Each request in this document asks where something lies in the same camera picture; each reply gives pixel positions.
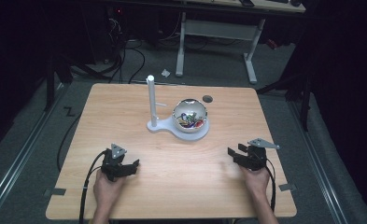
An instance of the wooden table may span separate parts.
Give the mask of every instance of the wooden table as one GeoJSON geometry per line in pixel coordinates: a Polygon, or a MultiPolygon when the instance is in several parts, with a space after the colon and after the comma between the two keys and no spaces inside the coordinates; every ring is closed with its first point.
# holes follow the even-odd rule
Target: wooden table
{"type": "MultiPolygon", "coordinates": [[[[140,159],[136,175],[127,178],[111,218],[222,218],[255,217],[241,172],[227,147],[263,138],[273,142],[256,92],[250,88],[156,85],[159,119],[168,118],[183,99],[206,104],[210,129],[201,140],[187,142],[168,132],[151,133],[147,85],[95,84],[47,209],[49,219],[78,219],[82,186],[95,157],[111,143],[128,150],[124,164],[140,159]]],[[[296,207],[275,149],[267,157],[276,171],[278,217],[292,217],[296,207]]],[[[91,176],[84,217],[92,218],[96,202],[91,176]]],[[[271,198],[271,182],[268,186],[271,198]]]]}

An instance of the gray carpet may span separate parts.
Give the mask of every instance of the gray carpet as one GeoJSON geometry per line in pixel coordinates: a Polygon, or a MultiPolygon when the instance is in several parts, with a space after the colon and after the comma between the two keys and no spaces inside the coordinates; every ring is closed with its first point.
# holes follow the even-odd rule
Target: gray carpet
{"type": "MultiPolygon", "coordinates": [[[[139,42],[130,42],[130,47],[139,46],[136,49],[140,50],[146,59],[144,67],[134,77],[133,82],[143,82],[146,76],[152,74],[159,83],[259,89],[279,79],[294,50],[294,46],[272,50],[267,46],[258,45],[253,63],[259,82],[254,86],[248,82],[242,54],[239,52],[247,43],[225,45],[226,43],[230,42],[218,39],[204,48],[202,43],[189,43],[186,50],[184,76],[175,77],[176,45],[160,45],[154,48],[146,43],[140,45],[139,42]],[[171,72],[170,77],[161,76],[163,69],[171,72]]],[[[126,50],[125,62],[121,69],[123,83],[129,80],[142,62],[140,53],[132,49],[126,50]]],[[[92,65],[97,70],[103,70],[108,66],[101,63],[92,65]]],[[[120,82],[119,75],[120,73],[116,74],[113,83],[120,82]]],[[[104,81],[75,75],[71,85],[57,91],[58,103],[49,115],[43,131],[32,145],[33,150],[29,153],[28,160],[23,163],[22,170],[19,170],[18,178],[13,180],[14,184],[9,194],[1,200],[0,223],[77,223],[76,220],[47,220],[45,212],[49,196],[45,195],[45,191],[52,189],[56,183],[59,173],[58,150],[62,146],[60,162],[63,163],[76,125],[63,142],[64,135],[82,111],[91,86],[96,82],[104,81]]],[[[21,149],[26,147],[25,142],[30,138],[36,122],[44,116],[45,97],[46,87],[43,84],[16,117],[13,127],[0,144],[0,183],[15,158],[19,156],[21,149]]],[[[303,133],[294,116],[294,108],[298,103],[286,102],[283,91],[271,91],[260,95],[260,100],[271,134],[282,148],[278,152],[286,177],[296,187],[292,195],[297,206],[297,215],[291,218],[280,218],[280,223],[338,223],[319,185],[317,170],[308,153],[308,145],[316,149],[318,159],[343,208],[346,220],[340,223],[367,223],[367,207],[335,150],[319,115],[314,97],[311,98],[308,133],[303,133]]],[[[238,223],[257,223],[257,220],[244,218],[238,223]]]]}

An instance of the desk leg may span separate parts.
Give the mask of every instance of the desk leg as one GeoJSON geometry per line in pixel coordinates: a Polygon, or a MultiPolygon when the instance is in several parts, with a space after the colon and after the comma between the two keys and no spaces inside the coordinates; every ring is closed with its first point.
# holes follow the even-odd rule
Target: desk leg
{"type": "Polygon", "coordinates": [[[259,42],[259,38],[260,38],[262,27],[264,26],[264,23],[265,23],[265,19],[260,20],[259,25],[255,32],[255,35],[253,37],[252,44],[250,46],[250,51],[249,53],[244,54],[245,64],[247,65],[247,75],[249,76],[249,82],[251,84],[257,83],[255,70],[253,69],[252,57],[253,57],[253,53],[255,52],[256,46],[259,42]]]}
{"type": "Polygon", "coordinates": [[[180,28],[180,45],[179,45],[179,52],[177,53],[177,62],[176,62],[177,77],[183,76],[185,34],[186,34],[186,12],[182,12],[182,22],[180,28]]]}

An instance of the white desk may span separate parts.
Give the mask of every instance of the white desk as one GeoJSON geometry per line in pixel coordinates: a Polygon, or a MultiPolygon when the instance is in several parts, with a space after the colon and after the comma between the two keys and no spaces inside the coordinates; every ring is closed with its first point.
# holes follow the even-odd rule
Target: white desk
{"type": "MultiPolygon", "coordinates": [[[[187,2],[213,4],[213,5],[224,5],[231,7],[242,7],[239,0],[186,0],[187,2]]],[[[254,8],[259,10],[277,10],[292,13],[304,13],[305,7],[300,5],[294,7],[291,4],[276,3],[265,0],[252,0],[255,5],[254,8]]],[[[265,19],[261,19],[257,26],[248,26],[224,22],[213,22],[213,21],[195,21],[186,20],[186,13],[182,13],[181,29],[180,29],[180,45],[177,53],[176,63],[176,76],[183,76],[184,69],[184,42],[185,35],[203,35],[210,37],[221,37],[230,39],[249,40],[251,45],[247,53],[244,53],[244,61],[247,66],[247,74],[249,81],[252,84],[257,83],[256,74],[253,68],[252,57],[255,52],[256,46],[259,42],[261,31],[265,19]]]]}

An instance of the white base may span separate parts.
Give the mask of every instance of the white base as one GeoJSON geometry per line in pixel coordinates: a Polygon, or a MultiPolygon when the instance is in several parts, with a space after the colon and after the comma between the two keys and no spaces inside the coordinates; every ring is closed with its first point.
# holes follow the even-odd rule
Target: white base
{"type": "Polygon", "coordinates": [[[148,130],[152,133],[157,133],[160,131],[167,131],[169,133],[172,133],[175,137],[185,140],[185,141],[197,141],[202,139],[209,131],[209,119],[204,124],[204,127],[196,132],[196,133],[183,133],[180,131],[177,127],[174,125],[174,121],[172,116],[168,119],[159,119],[157,120],[157,126],[153,127],[151,126],[151,121],[148,122],[148,130]]]}

